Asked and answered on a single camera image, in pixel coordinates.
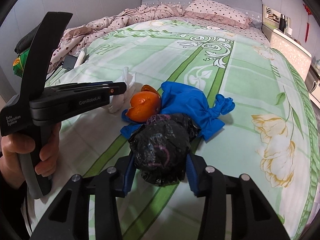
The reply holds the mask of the orange peel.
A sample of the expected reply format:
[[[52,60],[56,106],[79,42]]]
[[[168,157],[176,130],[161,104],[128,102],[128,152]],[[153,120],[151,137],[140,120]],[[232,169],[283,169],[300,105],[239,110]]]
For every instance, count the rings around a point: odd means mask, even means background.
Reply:
[[[158,114],[160,108],[160,94],[150,85],[143,85],[140,92],[132,96],[125,116],[134,122],[143,123]]]

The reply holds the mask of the black plastic bag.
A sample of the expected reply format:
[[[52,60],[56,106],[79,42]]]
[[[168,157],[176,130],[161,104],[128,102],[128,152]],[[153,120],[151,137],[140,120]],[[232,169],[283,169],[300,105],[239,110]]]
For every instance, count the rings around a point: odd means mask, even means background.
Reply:
[[[182,181],[187,154],[201,129],[186,114],[157,114],[150,117],[129,138],[135,167],[153,185]]]

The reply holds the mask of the blue rubber glove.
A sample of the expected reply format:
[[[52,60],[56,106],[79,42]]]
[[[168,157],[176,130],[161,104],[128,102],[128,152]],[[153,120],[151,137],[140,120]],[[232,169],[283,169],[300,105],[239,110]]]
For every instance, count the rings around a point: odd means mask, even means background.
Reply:
[[[226,115],[235,108],[233,99],[221,94],[216,94],[214,105],[210,107],[203,91],[182,83],[165,81],[161,84],[161,89],[161,108],[158,114],[186,114],[199,126],[200,136],[206,141],[225,125],[219,116]],[[127,109],[122,112],[121,118],[129,124],[120,132],[129,139],[146,122],[134,122],[125,116],[126,112]]]

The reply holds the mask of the green patterned cushion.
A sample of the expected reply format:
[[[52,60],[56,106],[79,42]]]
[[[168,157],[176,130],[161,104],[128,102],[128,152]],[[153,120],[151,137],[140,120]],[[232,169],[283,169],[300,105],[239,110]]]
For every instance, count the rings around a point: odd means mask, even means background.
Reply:
[[[13,62],[13,71],[16,76],[22,77],[25,63],[29,54],[29,48],[21,52]]]

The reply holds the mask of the black power adapter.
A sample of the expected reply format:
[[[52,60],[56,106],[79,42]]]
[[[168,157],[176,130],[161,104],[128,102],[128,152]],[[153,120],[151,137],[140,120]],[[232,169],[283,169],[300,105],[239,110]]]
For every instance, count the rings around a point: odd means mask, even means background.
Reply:
[[[62,64],[62,68],[70,71],[75,67],[75,64],[77,62],[77,57],[73,56],[73,55],[66,55],[63,64]]]

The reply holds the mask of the white charger box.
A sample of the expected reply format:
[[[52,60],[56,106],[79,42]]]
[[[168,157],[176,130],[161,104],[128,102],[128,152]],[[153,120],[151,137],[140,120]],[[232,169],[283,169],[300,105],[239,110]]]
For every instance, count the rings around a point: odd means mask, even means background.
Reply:
[[[78,55],[78,58],[77,58],[77,60],[76,60],[76,62],[75,62],[74,67],[76,68],[76,67],[80,66],[80,65],[83,63],[85,57],[86,57],[85,51],[84,51],[84,50],[81,50],[80,53],[79,53],[79,55]]]

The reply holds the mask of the black cloth on cushion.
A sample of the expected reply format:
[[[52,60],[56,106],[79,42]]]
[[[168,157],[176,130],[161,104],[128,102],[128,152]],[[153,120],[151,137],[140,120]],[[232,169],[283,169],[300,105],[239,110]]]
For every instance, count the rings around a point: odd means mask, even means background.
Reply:
[[[16,54],[21,54],[22,52],[30,48],[31,43],[37,33],[39,26],[40,24],[19,40],[19,42],[16,44],[16,47],[14,49]]]

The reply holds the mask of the pink polka dot duvet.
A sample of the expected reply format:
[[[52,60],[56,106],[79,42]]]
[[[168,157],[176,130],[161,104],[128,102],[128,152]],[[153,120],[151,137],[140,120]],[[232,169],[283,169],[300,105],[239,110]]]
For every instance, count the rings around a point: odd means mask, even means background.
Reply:
[[[110,32],[136,23],[180,17],[182,13],[183,9],[179,4],[140,5],[134,9],[125,9],[114,16],[105,16],[79,27],[66,29],[53,52],[48,73],[56,70],[66,55],[76,55],[82,48]]]

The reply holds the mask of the green floral bedspread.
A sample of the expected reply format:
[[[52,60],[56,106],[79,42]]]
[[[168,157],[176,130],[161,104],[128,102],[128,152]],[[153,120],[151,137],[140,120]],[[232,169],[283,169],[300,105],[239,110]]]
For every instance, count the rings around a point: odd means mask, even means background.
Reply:
[[[180,20],[138,23],[88,47],[88,59],[46,86],[122,81],[120,104],[62,123],[51,193],[28,200],[33,232],[71,177],[96,176],[131,151],[132,190],[117,199],[125,239],[196,239],[204,201],[186,181],[178,151],[229,176],[248,174],[291,239],[311,217],[319,176],[317,120],[307,87],[277,49]]]

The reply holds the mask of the white bedside cabinet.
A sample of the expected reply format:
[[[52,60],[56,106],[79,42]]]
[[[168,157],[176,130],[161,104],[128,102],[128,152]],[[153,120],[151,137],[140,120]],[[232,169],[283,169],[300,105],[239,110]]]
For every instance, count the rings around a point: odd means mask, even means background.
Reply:
[[[311,65],[311,54],[293,38],[291,18],[285,15],[286,29],[284,33],[279,30],[280,15],[280,12],[264,4],[262,31],[270,47],[280,51],[305,81]]]

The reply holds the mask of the pink polka dot pillow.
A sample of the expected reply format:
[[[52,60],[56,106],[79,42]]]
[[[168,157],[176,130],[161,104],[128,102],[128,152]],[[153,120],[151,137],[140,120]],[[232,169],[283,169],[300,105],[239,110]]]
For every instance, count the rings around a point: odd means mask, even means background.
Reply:
[[[211,0],[193,0],[184,10],[188,18],[210,20],[240,29],[248,29],[252,20],[243,12]]]

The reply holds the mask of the black thermos bottle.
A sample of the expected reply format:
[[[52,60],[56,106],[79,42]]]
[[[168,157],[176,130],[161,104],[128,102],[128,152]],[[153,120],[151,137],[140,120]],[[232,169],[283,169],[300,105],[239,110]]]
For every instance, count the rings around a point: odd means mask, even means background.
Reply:
[[[279,30],[284,33],[286,29],[286,17],[285,15],[281,14],[279,19]]]

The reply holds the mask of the right red knot decoration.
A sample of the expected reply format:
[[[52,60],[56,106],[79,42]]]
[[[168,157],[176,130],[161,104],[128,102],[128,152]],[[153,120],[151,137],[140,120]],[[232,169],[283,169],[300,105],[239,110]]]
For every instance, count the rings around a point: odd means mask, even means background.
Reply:
[[[310,8],[304,3],[303,4],[304,6],[304,9],[306,10],[307,14],[308,14],[308,18],[307,18],[307,21],[306,21],[306,31],[305,31],[305,38],[304,38],[304,41],[305,43],[307,42],[308,40],[308,36],[309,36],[309,30],[310,30],[310,16],[312,15],[312,12],[310,10]]]

